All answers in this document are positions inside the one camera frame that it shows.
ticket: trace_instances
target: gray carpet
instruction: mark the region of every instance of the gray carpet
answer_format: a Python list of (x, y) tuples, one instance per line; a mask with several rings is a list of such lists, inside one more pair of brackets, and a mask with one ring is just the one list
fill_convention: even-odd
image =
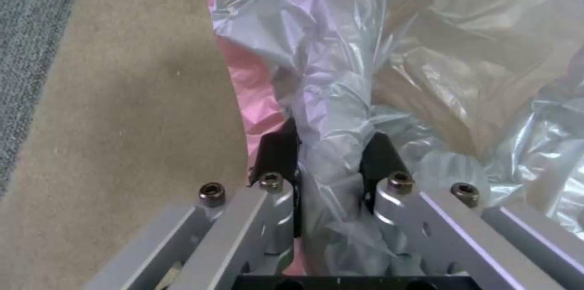
[(73, 0), (0, 0), (0, 197)]

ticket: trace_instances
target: clear plastic bag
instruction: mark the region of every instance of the clear plastic bag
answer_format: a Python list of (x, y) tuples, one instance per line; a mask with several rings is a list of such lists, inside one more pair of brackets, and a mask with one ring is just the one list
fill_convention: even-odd
[(209, 0), (250, 155), (296, 120), (308, 272), (391, 262), (359, 208), (376, 129), (422, 188), (471, 182), (584, 238), (583, 1)]

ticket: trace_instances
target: screw hole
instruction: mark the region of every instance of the screw hole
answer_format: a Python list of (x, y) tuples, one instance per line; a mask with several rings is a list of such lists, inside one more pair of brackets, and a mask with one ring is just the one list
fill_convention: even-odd
[(265, 174), (263, 176), (263, 179), (267, 180), (267, 181), (275, 181), (278, 179), (278, 175), (276, 174)]
[(190, 242), (194, 245), (197, 246), (198, 242), (200, 241), (200, 239), (198, 238), (198, 236), (191, 236), (190, 237)]
[(222, 191), (222, 187), (221, 184), (219, 183), (208, 183), (205, 184), (202, 188), (201, 188), (201, 193), (204, 195), (208, 195), (208, 196), (212, 196), (212, 195), (217, 195)]
[(474, 193), (474, 188), (472, 186), (470, 186), (469, 184), (460, 185), (459, 190), (461, 192), (468, 193), (468, 194)]
[(304, 290), (304, 285), (298, 281), (286, 279), (277, 284), (274, 290)]
[(432, 235), (432, 232), (430, 232), (430, 225), (428, 225), (428, 223), (426, 222), (422, 224), (422, 233), (424, 233), (424, 235), (427, 236), (428, 238), (430, 237), (430, 235)]
[(405, 182), (409, 180), (409, 175), (407, 175), (405, 172), (396, 172), (396, 174), (394, 174), (394, 178), (396, 180)]

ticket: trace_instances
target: beige carpet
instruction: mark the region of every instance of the beige carpet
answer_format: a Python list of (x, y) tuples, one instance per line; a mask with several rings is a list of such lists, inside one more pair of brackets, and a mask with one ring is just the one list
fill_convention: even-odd
[(0, 288), (79, 289), (173, 200), (244, 184), (205, 0), (75, 0), (0, 201)]

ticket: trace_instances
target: bolt head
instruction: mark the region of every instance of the bolt head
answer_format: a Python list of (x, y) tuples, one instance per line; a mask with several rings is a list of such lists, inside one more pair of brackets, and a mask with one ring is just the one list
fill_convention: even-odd
[(474, 185), (465, 182), (458, 182), (452, 185), (450, 192), (454, 194), (454, 196), (457, 197), (460, 201), (462, 201), (462, 203), (464, 203), (467, 207), (478, 206), (480, 193), (478, 188), (476, 188)]
[(406, 171), (394, 171), (388, 176), (387, 184), (394, 193), (409, 194), (413, 190), (415, 181)]
[(217, 182), (204, 184), (198, 191), (198, 198), (205, 207), (219, 207), (225, 203), (225, 188)]
[(279, 172), (266, 172), (259, 177), (259, 186), (270, 193), (280, 192), (284, 178)]

